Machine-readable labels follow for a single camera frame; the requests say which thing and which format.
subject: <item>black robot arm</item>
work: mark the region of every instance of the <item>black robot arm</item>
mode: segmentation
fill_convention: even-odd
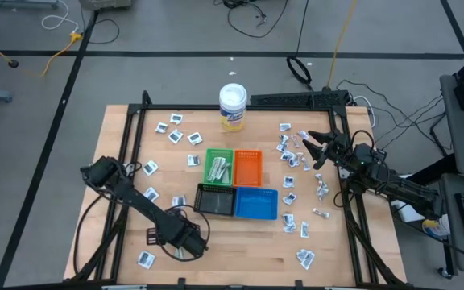
[[[440,194],[434,189],[397,176],[384,162],[386,152],[376,151],[373,145],[366,143],[352,149],[348,136],[339,130],[326,134],[309,131],[309,134],[320,144],[325,144],[320,147],[304,140],[313,160],[317,161],[313,168],[321,168],[326,160],[333,161],[345,174],[343,183],[353,194],[373,189],[376,193],[384,193],[391,200],[403,201],[426,218],[441,218],[443,199]]]

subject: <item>power cord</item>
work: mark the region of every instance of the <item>power cord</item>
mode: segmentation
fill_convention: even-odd
[[[85,16],[84,16],[84,11],[83,9],[81,9],[81,6],[80,6],[80,15],[81,15],[81,21],[83,22],[84,24],[84,27],[83,27],[83,31],[82,31],[82,35],[85,33]],[[96,21],[96,23],[94,24],[94,26],[96,26],[96,24],[99,24],[99,23],[104,23],[105,21],[108,21],[110,23],[112,23],[115,27],[116,27],[116,35],[114,36],[113,39],[111,40],[107,40],[107,41],[101,41],[101,42],[97,42],[97,41],[89,41],[90,44],[111,44],[113,43],[117,38],[119,38],[119,35],[121,34],[121,29],[119,28],[119,25],[112,19],[102,19],[102,20],[98,20]]]
[[[62,4],[64,5],[64,7],[65,7],[65,15],[64,15],[64,17],[59,16],[59,15],[48,15],[48,16],[46,16],[46,17],[44,17],[44,18],[42,19],[42,22],[41,22],[42,27],[43,27],[44,29],[54,30],[54,29],[57,29],[58,27],[60,27],[60,25],[62,25],[62,23],[63,23],[64,21],[67,21],[67,22],[72,23],[72,24],[75,25],[75,29],[72,31],[72,33],[77,33],[77,32],[78,32],[78,29],[79,29],[78,23],[76,23],[76,22],[72,21],[71,19],[68,19],[68,18],[67,18],[67,17],[69,16],[69,7],[68,7],[68,5],[65,4],[65,2],[62,1],[62,0],[58,0],[58,2],[62,3]],[[46,21],[46,19],[60,19],[60,21],[59,21],[58,24],[56,24],[55,26],[48,27],[48,26],[46,26],[46,24],[44,24],[44,22]]]
[[[354,97],[352,98],[352,100],[354,100],[354,102],[356,102],[356,100],[362,98],[367,104],[368,104],[368,107],[370,108],[370,112],[371,112],[371,118],[372,118],[372,122],[371,122],[371,127],[374,128],[375,125],[376,125],[376,121],[375,121],[375,112],[374,112],[374,109],[373,107],[371,106],[371,103],[370,101],[368,101],[368,99],[364,96],[357,96],[357,97]]]
[[[247,1],[247,0],[223,0],[223,1],[218,2],[218,1],[214,0],[213,4],[216,5],[216,6],[223,4],[225,7],[229,8],[229,13],[226,16],[226,21],[228,22],[230,27],[232,27],[235,31],[237,31],[237,32],[239,32],[239,33],[241,33],[243,35],[252,37],[252,38],[261,39],[261,38],[264,38],[264,37],[268,36],[273,31],[273,29],[277,26],[277,23],[279,23],[280,19],[282,18],[282,15],[284,15],[284,12],[286,11],[286,7],[288,6],[288,0],[286,0],[286,2],[284,3],[284,8],[282,8],[282,11],[280,12],[279,18],[277,18],[277,20],[273,23],[271,28],[266,33],[264,33],[263,35],[252,35],[250,33],[242,31],[239,28],[237,28],[232,23],[232,21],[230,20],[230,15],[232,14],[233,10],[235,10],[235,9],[237,9],[239,7],[242,7],[242,6],[251,6],[254,9],[257,10],[257,12],[259,13],[258,17],[261,18],[261,21],[259,22],[259,24],[257,24],[257,28],[259,28],[261,25],[265,24],[267,22],[267,16],[264,14],[264,12],[257,5],[255,5],[254,3],[251,3],[251,1]]]

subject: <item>wooden work surface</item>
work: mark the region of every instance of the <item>wooden work surface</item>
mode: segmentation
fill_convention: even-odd
[[[107,106],[94,160],[102,155],[118,156],[127,106]],[[346,235],[346,224],[342,209],[333,204],[333,197],[339,191],[338,175],[334,165],[327,161],[319,171],[304,172],[302,167],[290,168],[280,160],[276,150],[279,142],[279,123],[290,122],[292,129],[285,134],[296,134],[299,130],[330,131],[327,113],[304,111],[248,111],[246,126],[242,131],[230,133],[220,126],[217,111],[182,110],[183,122],[176,126],[169,124],[168,132],[179,129],[184,137],[178,144],[168,140],[168,134],[155,133],[158,122],[169,123],[170,110],[148,110],[139,153],[139,161],[145,164],[154,160],[159,170],[152,176],[143,171],[135,178],[135,187],[144,192],[150,186],[160,194],[155,203],[163,209],[171,207],[174,196],[185,195],[190,205],[194,202],[197,183],[203,180],[205,150],[212,148],[259,149],[263,151],[263,187],[279,191],[279,215],[291,212],[295,215],[297,231],[284,233],[284,223],[280,217],[276,221],[260,221],[242,218],[220,217],[207,214],[211,225],[209,250],[195,262],[181,263],[165,255],[158,246],[146,244],[146,229],[152,223],[135,210],[129,212],[126,237],[122,249],[121,266],[118,274],[120,284],[176,284],[179,277],[187,279],[187,284],[246,284],[246,285],[294,285],[295,280],[303,280],[306,286],[354,286],[354,274],[350,259],[350,249]],[[347,108],[350,132],[364,129],[371,132],[366,108]],[[135,136],[132,125],[127,158],[131,155],[131,144]],[[192,146],[187,136],[200,132],[203,143]],[[365,135],[356,136],[356,143],[370,140]],[[295,150],[289,140],[288,150],[302,151],[307,160],[309,153],[300,141]],[[201,157],[201,165],[187,166],[187,154]],[[317,179],[321,173],[329,186],[329,195],[320,203],[317,199]],[[283,188],[284,175],[295,177],[295,188]],[[282,197],[293,192],[297,199],[292,205],[285,205]],[[80,215],[97,197],[87,188]],[[396,239],[395,228],[387,202],[368,193],[363,195],[370,227],[371,241],[384,262],[397,277],[405,280],[404,266]],[[81,228],[79,265],[82,267],[99,245],[106,218],[108,201],[99,201],[89,212]],[[314,214],[313,208],[329,212],[324,219]],[[207,232],[202,218],[188,209],[191,221],[200,224],[205,237]],[[309,238],[300,237],[300,224],[309,224]],[[296,258],[299,249],[311,250],[316,258],[306,271]],[[174,252],[173,246],[167,246]],[[136,262],[141,251],[149,251],[156,256],[150,270]],[[106,272],[110,273],[114,248],[107,252]],[[363,265],[363,278],[369,281],[365,255],[359,252]],[[64,276],[73,276],[73,249],[69,256]]]

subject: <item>small white packet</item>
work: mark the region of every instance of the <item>small white packet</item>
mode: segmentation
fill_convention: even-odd
[[[287,131],[291,129],[291,124],[290,123],[280,123],[280,130],[281,131]]]
[[[289,140],[289,137],[287,135],[279,135],[279,140],[280,144],[286,144],[286,142]]]
[[[308,251],[307,256],[305,256],[304,260],[300,263],[305,270],[308,270],[311,267],[311,263],[314,260],[314,253],[312,251]]]
[[[296,230],[296,225],[292,224],[284,227],[284,233],[294,233]]]
[[[321,211],[319,211],[318,209],[313,209],[313,213],[319,215],[319,216],[322,216],[324,218],[329,218],[330,217],[330,213],[322,213]]]
[[[302,226],[300,226],[300,237],[301,238],[309,237],[309,224],[307,222],[302,222]]]
[[[284,183],[282,184],[286,189],[295,187],[295,178],[293,176],[284,176]]]
[[[284,153],[282,153],[282,156],[280,157],[281,160],[290,160],[291,158],[293,158],[293,156],[295,156],[292,152],[290,151],[284,151]]]
[[[298,251],[296,253],[296,257],[298,258],[299,261],[303,261],[305,259],[305,257],[307,257],[307,255],[309,255],[309,252],[310,251],[307,251],[305,249],[300,249],[300,251]]]
[[[143,193],[144,197],[146,197],[147,199],[149,199],[151,202],[154,202],[157,198],[159,198],[159,194],[157,193],[157,191],[150,187],[148,189],[146,189],[146,191]]]
[[[201,138],[201,135],[200,133],[196,132],[196,133],[193,133],[189,136],[187,136],[187,139],[189,139],[189,142],[194,146],[198,143],[201,143],[203,141],[203,139]]]
[[[183,115],[171,114],[171,121],[170,122],[175,123],[176,125],[180,125],[180,123],[182,123],[183,118],[184,118]]]
[[[284,232],[285,233],[294,232],[296,229],[294,216],[291,213],[285,213],[282,215],[282,219],[284,220],[284,224],[286,225],[284,226]]]
[[[171,205],[172,206],[187,205],[187,201],[185,200],[185,196],[173,197]]]
[[[288,196],[284,197],[282,199],[282,201],[286,204],[286,205],[291,205],[291,203],[293,203],[293,201],[296,199],[296,195],[294,195],[293,193],[289,193]]]
[[[304,163],[304,171],[309,171],[311,170],[309,163],[307,162],[307,159],[302,156],[302,162]]]
[[[290,226],[290,225],[295,224],[295,216],[293,216],[292,213],[283,214],[282,219],[284,220],[284,224],[286,224],[286,226]]]
[[[148,163],[146,163],[146,165],[143,167],[143,171],[147,176],[153,174],[153,172],[155,172],[157,169],[159,169],[159,165],[157,165],[153,160],[148,161]]]
[[[315,177],[318,179],[318,189],[316,194],[320,201],[323,201],[323,198],[329,193],[329,186],[323,181],[321,174],[316,174]]]
[[[198,155],[187,155],[187,165],[188,166],[198,166],[200,165],[200,157]]]
[[[145,267],[146,269],[150,269],[151,265],[153,264],[153,261],[155,261],[155,256],[152,253],[143,251],[141,252],[141,254],[139,254],[137,264]]]
[[[286,143],[284,143],[284,144],[281,143],[281,144],[277,145],[277,150],[284,153],[286,151],[287,146],[288,145]]]
[[[298,139],[295,135],[291,135],[291,140],[293,140],[293,145],[295,146],[295,148],[300,147],[300,144],[298,144]]]
[[[164,134],[166,133],[167,128],[168,128],[168,124],[164,124],[160,122],[159,124],[157,124],[157,128],[155,129],[155,132]]]
[[[178,129],[175,129],[173,132],[169,133],[168,137],[171,140],[171,142],[173,142],[174,144],[177,144],[178,141],[182,139],[183,135],[184,133],[178,131]]]
[[[301,130],[300,132],[298,132],[298,135],[302,138],[302,139],[309,139],[309,135],[307,135],[307,132],[305,132],[304,130]]]

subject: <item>black strip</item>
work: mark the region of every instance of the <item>black strip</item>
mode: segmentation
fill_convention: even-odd
[[[449,2],[447,2],[447,0],[440,0],[440,2],[441,2],[441,5],[443,6],[443,10],[445,10],[445,13],[447,14],[447,18],[449,19],[450,26],[452,26],[452,29],[454,29],[456,38],[458,38],[459,45],[461,45],[461,48],[463,49],[463,52],[464,52],[464,36],[463,36],[463,33],[461,32],[461,28],[459,27],[458,21],[456,20],[456,17],[454,16],[452,9],[450,8]]]
[[[33,172],[30,187],[28,188],[26,197],[24,198],[23,206],[21,207],[19,216],[17,217],[17,222],[14,226],[14,230],[10,236],[10,241],[8,242],[8,245],[6,245],[5,254],[3,255],[2,261],[0,263],[0,288],[5,284],[6,277],[8,276],[8,272],[10,271],[10,267],[15,257],[15,252],[17,251],[17,247],[19,245],[19,241],[23,236],[24,227],[26,226],[28,217],[30,216],[33,201],[35,200],[37,190],[40,186],[40,181],[42,180],[44,170],[48,164],[49,156],[53,149],[53,143],[55,142],[56,134],[60,128],[60,123],[62,121],[62,117],[64,116],[65,108],[68,104],[69,97],[71,96],[75,80],[77,79],[81,61],[84,58],[84,52],[87,48],[87,45],[89,44],[90,35],[93,31],[96,18],[97,12],[94,12],[89,21],[89,27],[85,31],[85,37],[81,41],[77,58],[74,60],[74,64],[72,65],[71,72],[69,73],[67,83],[64,87],[64,92],[62,93],[62,97],[60,98],[58,107],[56,108],[55,117],[53,118],[52,125],[49,129],[43,150],[40,153],[39,162],[37,163],[35,171]]]
[[[7,56],[52,56],[54,51],[1,51]],[[89,51],[85,56],[104,57],[287,57],[295,52],[127,52],[127,51]],[[60,56],[76,56],[76,51],[68,51]],[[331,59],[333,52],[298,52],[303,58]],[[339,52],[339,59],[368,60],[464,60],[462,53],[385,53],[385,52]]]

